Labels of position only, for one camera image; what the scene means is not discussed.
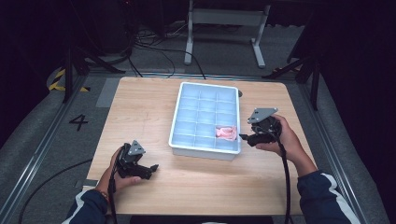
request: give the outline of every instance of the gray floor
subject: gray floor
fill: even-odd
[[[236,31],[223,27],[197,29],[193,54],[207,78],[272,81],[263,80],[260,76],[268,75],[274,68],[287,64],[286,59],[302,30],[302,27],[267,27],[264,30],[261,43],[267,65],[264,69],[258,68],[255,62],[249,39],[254,37],[256,30],[249,27],[241,27]],[[184,50],[184,34],[166,40],[155,48]],[[105,60],[115,58],[117,56],[108,56]],[[181,52],[134,49],[131,60],[144,77],[167,77],[175,71],[174,77],[202,78],[196,62],[184,65],[184,54]],[[62,169],[93,157],[119,78],[137,76],[128,62],[115,66],[126,70],[127,74],[109,74],[97,67],[87,77],[75,78],[82,86],[90,87],[91,91],[78,92],[69,104],[62,104],[62,91],[51,91],[10,136],[0,150],[0,184],[3,189],[0,203],[11,205],[12,209],[2,207],[1,217],[6,219],[1,220],[1,223],[18,223],[28,196],[41,183]],[[296,84],[294,75],[289,73],[276,81],[285,83],[290,92],[318,167],[335,175],[341,184],[341,192],[350,200],[362,223],[389,223],[375,183],[348,138],[324,81],[321,79],[319,83],[318,112],[315,112],[306,100],[309,82]],[[60,116],[60,109],[64,110],[63,116]],[[81,114],[86,116],[85,120],[89,123],[77,131],[78,126],[70,124],[69,120]],[[58,128],[51,129],[57,118],[60,118],[59,125],[55,125]],[[49,139],[44,146],[43,139]],[[25,189],[14,189],[18,181],[23,181],[20,176],[28,162],[32,159],[37,161],[38,150],[44,151],[43,160],[39,161],[37,169],[30,175],[32,180],[25,183]],[[341,168],[336,165],[332,155],[336,156]],[[90,164],[85,163],[45,184],[26,207],[23,223],[62,222],[74,196],[80,192],[78,182],[85,179],[89,167]],[[20,192],[18,200],[8,197],[16,191]],[[283,217],[274,217],[274,221],[283,223]],[[304,223],[304,218],[296,216],[294,222]],[[120,216],[119,223],[128,223],[128,217]]]

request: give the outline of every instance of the wooden table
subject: wooden table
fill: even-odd
[[[278,107],[312,158],[286,87],[281,83],[178,78],[124,77],[120,80],[87,179],[99,179],[117,148],[137,140],[147,151],[139,164],[160,164],[150,180],[116,194],[118,214],[284,215],[286,185],[282,160],[275,153],[242,142],[233,161],[173,155],[168,145],[182,81],[234,86],[240,98],[241,133],[256,107]],[[297,173],[292,163],[291,213],[301,214]]]

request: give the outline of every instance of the person's right hand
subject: person's right hand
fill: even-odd
[[[286,159],[293,162],[296,166],[299,176],[309,174],[317,170],[315,164],[311,161],[305,153],[299,138],[294,130],[291,129],[285,118],[279,115],[272,115],[275,119],[280,121],[282,125],[282,133],[280,134],[280,143],[286,149]],[[274,143],[259,143],[256,145],[257,149],[266,151],[273,151],[281,156],[280,147],[277,142]]]

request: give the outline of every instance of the white metal stand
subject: white metal stand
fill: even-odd
[[[260,68],[265,67],[265,62],[260,49],[262,32],[267,22],[271,6],[266,6],[264,11],[240,11],[240,10],[223,10],[223,9],[206,9],[194,8],[193,0],[190,0],[189,7],[189,35],[187,37],[186,55],[184,64],[191,64],[193,35],[192,26],[194,23],[206,24],[233,24],[258,26],[259,31],[256,38],[251,39],[251,45],[256,55],[257,64]]]

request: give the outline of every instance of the dark background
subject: dark background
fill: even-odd
[[[187,13],[187,1],[149,1],[160,8],[140,8],[136,15],[146,15],[140,21],[155,26],[159,34],[164,25]],[[121,51],[126,46],[123,14],[114,13],[120,10],[118,5],[92,2],[79,1],[74,7],[63,0],[1,2],[0,146],[49,93],[47,78],[64,63],[67,43],[80,45],[96,55]],[[144,10],[162,12],[155,14],[160,17],[155,21],[160,23],[152,23]],[[312,13],[312,7],[282,3],[272,7],[267,23],[304,25]],[[321,74],[392,222],[396,220],[391,211],[396,201],[391,183],[396,171],[396,7],[387,1],[350,0],[341,6],[328,6],[316,15],[292,57],[319,52]]]

